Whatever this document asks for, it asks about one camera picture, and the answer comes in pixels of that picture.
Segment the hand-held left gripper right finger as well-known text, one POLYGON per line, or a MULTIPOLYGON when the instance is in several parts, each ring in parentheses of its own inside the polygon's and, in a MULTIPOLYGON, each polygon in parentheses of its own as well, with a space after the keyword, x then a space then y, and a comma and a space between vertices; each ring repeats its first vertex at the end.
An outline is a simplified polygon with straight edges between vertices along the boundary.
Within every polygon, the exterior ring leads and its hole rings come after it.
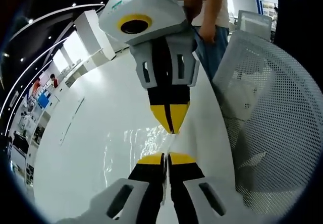
POLYGON ((226 182, 206 177, 187 154, 168 155, 171 199, 179 223, 260 223, 226 182))

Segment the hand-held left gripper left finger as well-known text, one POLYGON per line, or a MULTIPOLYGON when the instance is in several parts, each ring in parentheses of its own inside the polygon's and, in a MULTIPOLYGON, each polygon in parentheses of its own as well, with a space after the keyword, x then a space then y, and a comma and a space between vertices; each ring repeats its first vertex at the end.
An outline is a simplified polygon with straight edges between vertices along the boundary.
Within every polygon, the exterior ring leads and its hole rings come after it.
POLYGON ((93 197, 83 214, 57 223, 156 223, 165 181, 165 154, 147 155, 138 160, 129 177, 93 197))

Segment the person's right hand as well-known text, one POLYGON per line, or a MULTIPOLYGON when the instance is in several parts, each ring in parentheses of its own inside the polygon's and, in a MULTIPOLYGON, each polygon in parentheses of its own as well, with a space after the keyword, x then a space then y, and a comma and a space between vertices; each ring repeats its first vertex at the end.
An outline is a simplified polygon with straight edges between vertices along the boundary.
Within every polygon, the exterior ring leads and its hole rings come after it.
POLYGON ((183 8, 189 23, 200 14, 202 3, 202 0, 184 0, 183 8))

